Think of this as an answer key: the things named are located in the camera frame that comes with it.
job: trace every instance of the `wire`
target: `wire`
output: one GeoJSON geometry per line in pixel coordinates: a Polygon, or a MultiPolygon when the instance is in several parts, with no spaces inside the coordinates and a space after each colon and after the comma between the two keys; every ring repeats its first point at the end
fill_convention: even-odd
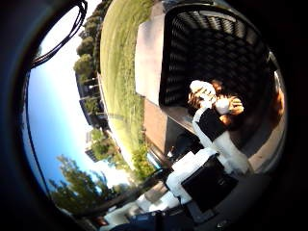
{"type": "Polygon", "coordinates": [[[38,65],[44,64],[47,61],[49,61],[54,55],[58,53],[58,51],[79,31],[80,27],[83,25],[83,22],[85,20],[87,9],[88,9],[88,3],[85,0],[79,0],[76,2],[77,7],[79,7],[79,12],[77,14],[77,17],[73,23],[73,26],[69,32],[69,34],[61,41],[59,42],[53,49],[51,49],[46,54],[35,58],[32,61],[31,68],[35,68],[38,65]]]}

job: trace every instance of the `blue sky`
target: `blue sky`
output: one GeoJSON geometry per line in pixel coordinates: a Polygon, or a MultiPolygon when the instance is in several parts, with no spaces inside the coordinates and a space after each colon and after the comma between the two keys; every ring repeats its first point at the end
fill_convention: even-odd
{"type": "MultiPolygon", "coordinates": [[[[90,0],[88,16],[99,0],[90,0]]],[[[41,44],[42,54],[59,42],[70,30],[77,8],[65,15],[41,44]]],[[[50,61],[31,71],[29,84],[29,118],[38,161],[46,180],[62,180],[57,156],[74,159],[82,170],[103,171],[109,185],[125,182],[124,174],[106,164],[94,163],[84,152],[88,126],[79,104],[73,66],[79,58],[76,48],[81,39],[75,36],[50,61]]],[[[39,179],[31,148],[24,134],[25,149],[31,167],[39,179]]]]}

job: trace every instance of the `lawn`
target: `lawn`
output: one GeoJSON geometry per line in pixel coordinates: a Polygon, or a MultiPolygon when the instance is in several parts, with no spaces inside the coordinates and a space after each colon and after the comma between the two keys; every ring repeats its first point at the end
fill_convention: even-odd
{"type": "Polygon", "coordinates": [[[100,61],[103,91],[113,132],[127,151],[144,144],[143,99],[135,91],[138,26],[148,19],[152,0],[114,0],[104,19],[100,61]]]}

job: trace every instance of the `white object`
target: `white object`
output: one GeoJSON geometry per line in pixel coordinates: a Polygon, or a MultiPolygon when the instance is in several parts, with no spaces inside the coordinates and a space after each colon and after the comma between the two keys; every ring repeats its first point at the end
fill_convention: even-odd
{"type": "Polygon", "coordinates": [[[135,208],[138,208],[137,204],[135,202],[130,202],[123,207],[116,208],[115,210],[108,212],[105,216],[105,220],[109,222],[109,225],[101,226],[99,228],[99,231],[111,230],[117,225],[129,222],[126,217],[126,214],[129,213],[130,210],[135,208]]]}
{"type": "Polygon", "coordinates": [[[158,201],[156,201],[154,204],[151,204],[148,212],[171,209],[179,204],[180,204],[179,200],[176,197],[174,197],[172,192],[168,191],[158,201]]]}
{"type": "Polygon", "coordinates": [[[208,108],[200,108],[194,114],[192,119],[192,127],[195,134],[199,137],[201,144],[204,147],[211,147],[212,150],[216,150],[218,160],[224,166],[224,170],[227,173],[235,171],[237,173],[245,174],[251,170],[250,163],[247,157],[234,145],[231,141],[228,131],[223,132],[219,137],[211,141],[200,129],[197,122],[199,122],[202,114],[210,110],[208,108]]]}
{"type": "Polygon", "coordinates": [[[169,158],[171,158],[173,155],[172,155],[172,153],[169,151],[169,152],[167,153],[167,156],[168,156],[169,158]]]}
{"type": "Polygon", "coordinates": [[[189,152],[172,166],[174,171],[168,176],[166,184],[173,195],[180,198],[181,204],[192,200],[181,183],[193,175],[215,153],[216,151],[212,148],[201,149],[195,155],[189,152]]]}
{"type": "Polygon", "coordinates": [[[145,212],[148,212],[150,206],[151,206],[151,202],[148,201],[144,194],[142,194],[137,200],[136,203],[138,204],[139,207],[141,207],[145,212]]]}

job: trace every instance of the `building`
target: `building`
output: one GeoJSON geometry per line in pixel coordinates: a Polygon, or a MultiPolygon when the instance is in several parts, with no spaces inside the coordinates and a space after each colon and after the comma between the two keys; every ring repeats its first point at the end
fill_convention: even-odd
{"type": "Polygon", "coordinates": [[[85,115],[88,125],[94,128],[108,128],[108,120],[105,114],[104,104],[101,100],[100,89],[97,78],[82,81],[77,74],[76,83],[80,95],[80,107],[85,115]],[[95,110],[90,111],[87,105],[95,104],[95,110]]]}
{"type": "Polygon", "coordinates": [[[86,148],[85,153],[89,156],[90,159],[92,159],[94,162],[98,162],[97,158],[94,155],[94,152],[91,148],[92,142],[91,142],[91,135],[90,132],[86,133],[86,148]]]}

